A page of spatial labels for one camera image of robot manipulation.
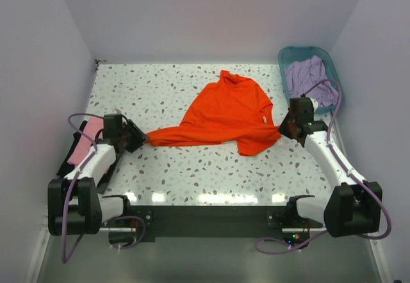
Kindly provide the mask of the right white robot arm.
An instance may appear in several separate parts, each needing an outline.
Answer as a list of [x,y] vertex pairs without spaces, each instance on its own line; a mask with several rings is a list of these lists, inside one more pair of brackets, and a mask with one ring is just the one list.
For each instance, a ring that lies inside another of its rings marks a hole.
[[332,192],[327,198],[290,197],[285,212],[287,223],[300,227],[310,219],[323,224],[334,238],[377,232],[382,188],[377,182],[368,182],[347,161],[331,138],[327,124],[315,120],[315,110],[316,102],[309,97],[290,99],[279,132],[296,140],[312,155]]

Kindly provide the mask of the orange t shirt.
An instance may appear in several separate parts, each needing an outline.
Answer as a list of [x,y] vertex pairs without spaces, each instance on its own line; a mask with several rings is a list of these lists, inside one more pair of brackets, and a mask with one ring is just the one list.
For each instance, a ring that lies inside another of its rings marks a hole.
[[253,79],[220,72],[187,109],[178,126],[148,133],[155,147],[191,147],[236,142],[241,156],[255,156],[280,138],[273,103]]

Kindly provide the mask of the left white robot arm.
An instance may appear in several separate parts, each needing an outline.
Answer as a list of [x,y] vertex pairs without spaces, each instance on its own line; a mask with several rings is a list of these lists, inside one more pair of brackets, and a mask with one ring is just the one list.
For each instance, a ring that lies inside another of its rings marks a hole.
[[133,153],[149,137],[121,113],[88,115],[68,157],[73,169],[47,187],[48,228],[53,236],[95,234],[104,222],[129,225],[133,212],[125,195],[105,196],[123,153]]

